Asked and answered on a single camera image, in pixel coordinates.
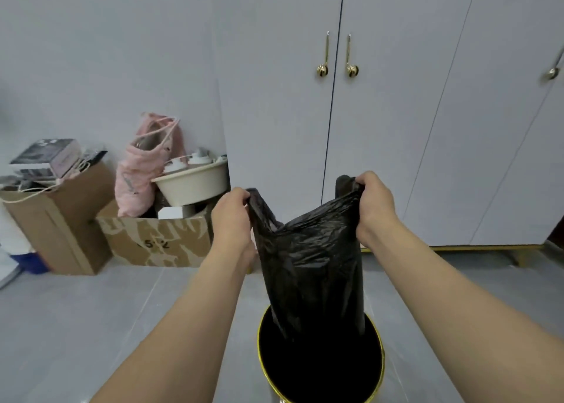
white cord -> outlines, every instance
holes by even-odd
[[[34,196],[37,196],[40,193],[44,193],[47,191],[56,191],[59,188],[59,186],[61,186],[65,182],[65,180],[72,179],[77,175],[84,173],[84,171],[88,170],[88,168],[90,168],[90,163],[85,159],[81,158],[80,160],[76,161],[72,167],[69,168],[69,170],[65,173],[64,176],[62,176],[60,179],[57,179],[54,185],[46,187],[45,189],[41,189],[38,192],[33,192],[31,195],[25,198],[13,200],[13,201],[5,200],[0,196],[0,201],[2,201],[5,204],[17,204],[17,203],[22,203],[23,201],[27,201],[28,199],[33,198]],[[30,192],[35,189],[36,188],[29,188],[22,190],[18,189],[18,193]]]

left hand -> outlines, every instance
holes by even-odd
[[[240,187],[223,195],[211,212],[213,247],[233,253],[248,267],[257,251],[250,239],[249,213],[245,201],[249,193]]]

left arm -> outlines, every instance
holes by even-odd
[[[91,403],[211,403],[246,269],[256,251],[241,188],[211,215],[214,243],[188,289]]]

tiled floor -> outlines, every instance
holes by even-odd
[[[564,336],[564,270],[540,252],[518,269],[502,254],[446,253],[470,279]],[[364,258],[365,311],[385,344],[378,402],[461,402],[390,280]],[[193,269],[109,265],[97,277],[21,275],[0,290],[0,401],[88,402],[151,331]],[[219,377],[216,403],[277,402],[257,360],[268,306],[260,273],[245,278]]]

brown cardboard box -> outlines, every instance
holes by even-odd
[[[96,214],[114,196],[114,174],[98,163],[57,190],[4,204],[52,272],[95,275],[112,257]],[[3,191],[5,200],[30,193]]]
[[[113,200],[96,216],[113,255],[132,265],[200,266],[211,242],[211,206],[185,219],[117,217]]]

